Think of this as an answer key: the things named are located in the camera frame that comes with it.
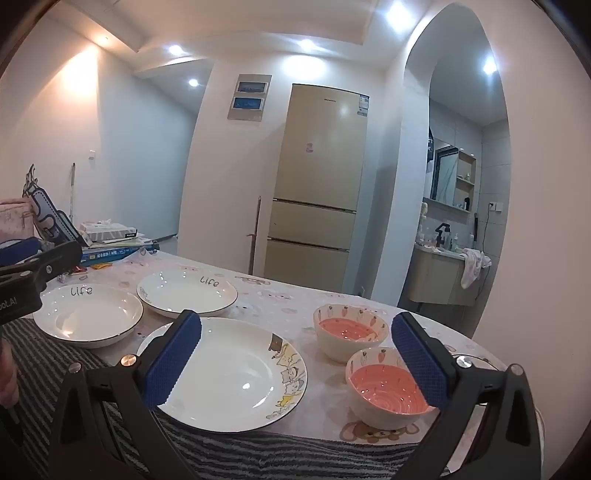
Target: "white patterned tablecloth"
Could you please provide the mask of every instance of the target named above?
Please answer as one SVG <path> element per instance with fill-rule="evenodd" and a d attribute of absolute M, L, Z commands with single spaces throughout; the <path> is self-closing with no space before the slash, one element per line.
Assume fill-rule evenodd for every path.
<path fill-rule="evenodd" d="M 343 295 L 281 282 L 251 277 L 223 268 L 212 267 L 185 258 L 158 252 L 139 252 L 115 262 L 102 270 L 89 269 L 88 275 L 66 277 L 66 284 L 99 283 L 124 288 L 136 293 L 139 281 L 146 275 L 174 268 L 189 268 L 210 277 L 224 278 L 238 290 L 236 303 L 220 312 L 223 316 L 245 320 L 270 330 L 291 342 L 301 353 L 308 370 L 308 386 L 297 408 L 281 420 L 266 427 L 271 432 L 352 443 L 391 444 L 420 442 L 435 416 L 417 421 L 401 430 L 377 431 L 355 417 L 347 402 L 345 367 L 330 360 L 317 347 L 313 312 L 327 303 L 347 304 L 374 310 L 388 323 L 402 310 L 361 297 Z M 48 290 L 60 286 L 53 280 Z M 439 339 L 452 352 L 473 355 L 487 360 L 498 369 L 506 366 L 490 352 L 464 335 L 428 318 L 415 315 L 431 337 Z M 115 365 L 123 355 L 135 353 L 151 332 L 171 320 L 145 308 L 134 331 L 120 342 L 95 350 L 106 362 Z M 384 346 L 394 346 L 388 338 Z M 452 457 L 449 468 L 460 467 L 472 443 L 483 407 L 476 407 L 462 441 Z"/>

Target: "plate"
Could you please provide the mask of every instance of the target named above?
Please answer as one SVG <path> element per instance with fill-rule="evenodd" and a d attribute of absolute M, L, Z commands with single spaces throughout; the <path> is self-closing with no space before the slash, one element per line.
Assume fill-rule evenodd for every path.
<path fill-rule="evenodd" d="M 160 410 L 190 427 L 237 433 L 269 425 L 295 408 L 307 370 L 290 343 L 240 320 L 201 321 L 201 341 Z M 138 355 L 170 325 L 147 336 Z"/>
<path fill-rule="evenodd" d="M 119 342 L 137 325 L 144 307 L 135 295 L 99 284 L 78 284 L 41 294 L 43 306 L 33 314 L 46 334 L 84 348 Z"/>
<path fill-rule="evenodd" d="M 160 315 L 175 319 L 183 310 L 212 314 L 232 305 L 238 292 L 231 283 L 192 270 L 168 270 L 143 278 L 138 296 Z"/>

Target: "tissue box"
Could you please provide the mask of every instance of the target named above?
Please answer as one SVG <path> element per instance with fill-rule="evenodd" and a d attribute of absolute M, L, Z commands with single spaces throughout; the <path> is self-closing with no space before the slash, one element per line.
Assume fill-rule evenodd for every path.
<path fill-rule="evenodd" d="M 111 222 L 82 222 L 80 224 L 80 230 L 86 233 L 93 242 L 134 238 L 138 235 L 137 228 Z"/>

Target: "refrigerator door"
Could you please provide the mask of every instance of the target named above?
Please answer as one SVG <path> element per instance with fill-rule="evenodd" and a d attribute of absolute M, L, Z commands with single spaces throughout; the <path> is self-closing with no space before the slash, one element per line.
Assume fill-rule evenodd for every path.
<path fill-rule="evenodd" d="M 275 198 L 357 210 L 367 117 L 357 93 L 293 85 Z"/>
<path fill-rule="evenodd" d="M 347 252 L 339 250 L 269 240 L 264 276 L 302 287 L 340 292 L 348 258 Z"/>
<path fill-rule="evenodd" d="M 276 239 L 348 250 L 355 214 L 274 201 L 269 236 Z"/>

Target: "blue gripper pad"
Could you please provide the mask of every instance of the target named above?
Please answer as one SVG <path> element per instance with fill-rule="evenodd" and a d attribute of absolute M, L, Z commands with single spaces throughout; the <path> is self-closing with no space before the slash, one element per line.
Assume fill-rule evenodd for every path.
<path fill-rule="evenodd" d="M 427 403 L 444 410 L 449 402 L 447 377 L 401 313 L 392 321 L 392 340 Z"/>
<path fill-rule="evenodd" d="M 201 319 L 190 312 L 145 375 L 143 399 L 150 410 L 168 400 L 200 339 Z"/>

